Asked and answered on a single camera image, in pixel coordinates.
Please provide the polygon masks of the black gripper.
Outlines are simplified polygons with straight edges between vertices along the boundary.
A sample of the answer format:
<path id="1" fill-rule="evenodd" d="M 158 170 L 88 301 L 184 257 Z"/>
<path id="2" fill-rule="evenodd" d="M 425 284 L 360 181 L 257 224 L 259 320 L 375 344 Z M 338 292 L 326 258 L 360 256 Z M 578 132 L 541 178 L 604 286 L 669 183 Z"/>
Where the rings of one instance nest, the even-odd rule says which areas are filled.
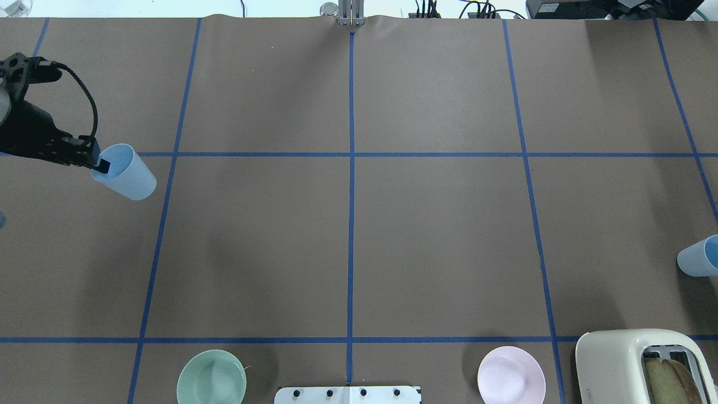
<path id="1" fill-rule="evenodd" d="M 2 122 L 1 149 L 2 153 L 20 158 L 93 167 L 97 172 L 109 172 L 111 166 L 109 161 L 100 158 L 101 148 L 96 138 L 73 136 L 59 130 L 49 113 L 25 100 L 11 105 Z"/>

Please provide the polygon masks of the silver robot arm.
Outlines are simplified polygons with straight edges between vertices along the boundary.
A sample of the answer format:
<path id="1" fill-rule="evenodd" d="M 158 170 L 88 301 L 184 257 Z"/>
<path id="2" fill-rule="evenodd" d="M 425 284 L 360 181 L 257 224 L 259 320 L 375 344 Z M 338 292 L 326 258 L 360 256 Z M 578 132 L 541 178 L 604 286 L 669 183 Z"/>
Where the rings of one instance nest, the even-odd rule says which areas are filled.
<path id="1" fill-rule="evenodd" d="M 49 113 L 26 100 L 13 102 L 4 87 L 1 115 L 3 154 L 108 173 L 111 164 L 100 157 L 96 140 L 88 135 L 73 136 L 60 130 Z"/>

